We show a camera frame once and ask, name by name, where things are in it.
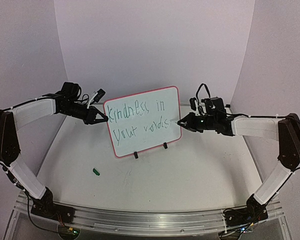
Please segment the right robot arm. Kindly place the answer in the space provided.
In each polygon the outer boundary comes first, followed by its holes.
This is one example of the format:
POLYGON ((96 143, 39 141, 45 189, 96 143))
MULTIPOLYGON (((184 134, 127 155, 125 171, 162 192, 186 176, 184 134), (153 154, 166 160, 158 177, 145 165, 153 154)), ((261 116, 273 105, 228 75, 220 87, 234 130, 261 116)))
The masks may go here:
POLYGON ((296 113, 286 115, 248 115, 226 111, 219 97, 202 99, 201 103, 190 99, 192 111, 177 124, 194 133, 214 131, 227 137, 254 138, 272 141, 276 162, 258 189, 246 201, 248 208, 265 206, 284 186, 288 179, 300 170, 300 117, 296 113))

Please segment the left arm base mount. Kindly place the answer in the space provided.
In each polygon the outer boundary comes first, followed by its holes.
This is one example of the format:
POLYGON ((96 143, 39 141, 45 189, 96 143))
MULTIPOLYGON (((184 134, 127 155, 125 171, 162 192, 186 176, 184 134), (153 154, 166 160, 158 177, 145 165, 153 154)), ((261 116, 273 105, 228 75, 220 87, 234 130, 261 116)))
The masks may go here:
POLYGON ((31 208, 31 214, 59 221, 63 224, 70 224, 74 219, 75 209, 70 206, 56 204, 53 201, 53 193, 49 188, 45 189, 45 193, 42 198, 34 198, 30 195, 30 198, 33 202, 31 208))

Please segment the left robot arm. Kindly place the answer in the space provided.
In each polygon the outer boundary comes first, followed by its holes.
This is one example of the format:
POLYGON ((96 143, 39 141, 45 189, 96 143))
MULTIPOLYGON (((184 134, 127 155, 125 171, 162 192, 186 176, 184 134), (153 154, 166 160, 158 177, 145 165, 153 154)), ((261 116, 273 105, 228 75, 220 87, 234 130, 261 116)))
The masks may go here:
POLYGON ((57 206, 48 198, 45 187, 26 165, 21 155, 18 131, 26 125, 44 117, 56 114, 82 120, 86 125, 106 123, 108 117, 93 104, 106 94, 103 89, 96 91, 91 98, 80 99, 81 87, 77 83, 65 82, 60 91, 47 93, 38 98, 0 109, 0 165, 14 185, 40 200, 38 210, 47 218, 57 213, 57 206))

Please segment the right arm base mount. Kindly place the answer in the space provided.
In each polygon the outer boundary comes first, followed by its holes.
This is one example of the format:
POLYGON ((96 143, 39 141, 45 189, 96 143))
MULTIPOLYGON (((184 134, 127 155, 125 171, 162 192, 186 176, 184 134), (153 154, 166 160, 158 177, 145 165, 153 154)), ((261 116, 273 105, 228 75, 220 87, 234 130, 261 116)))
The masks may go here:
POLYGON ((267 202, 260 204, 254 195, 251 195, 246 201, 246 206, 242 208, 226 208, 222 212, 228 227, 236 227, 257 223, 268 219, 267 202))

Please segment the green marker cap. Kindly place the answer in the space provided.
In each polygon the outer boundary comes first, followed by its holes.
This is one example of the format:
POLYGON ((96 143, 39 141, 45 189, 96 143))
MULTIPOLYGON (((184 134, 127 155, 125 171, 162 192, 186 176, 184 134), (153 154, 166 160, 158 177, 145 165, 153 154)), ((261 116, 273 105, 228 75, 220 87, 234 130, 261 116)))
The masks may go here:
POLYGON ((98 171, 98 170, 96 170, 95 168, 93 168, 93 169, 92 169, 92 171, 93 171, 93 173, 94 173, 95 175, 97 175, 97 176, 99 176, 99 175, 100 175, 99 171, 98 171))

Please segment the pink-framed whiteboard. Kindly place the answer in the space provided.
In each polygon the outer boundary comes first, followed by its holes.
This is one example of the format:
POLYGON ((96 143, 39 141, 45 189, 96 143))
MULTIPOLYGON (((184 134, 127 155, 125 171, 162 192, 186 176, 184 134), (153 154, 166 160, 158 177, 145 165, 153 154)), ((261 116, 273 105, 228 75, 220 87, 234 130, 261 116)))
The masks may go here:
POLYGON ((103 110, 114 155, 132 156, 182 137, 179 89, 167 86, 109 99, 103 110))

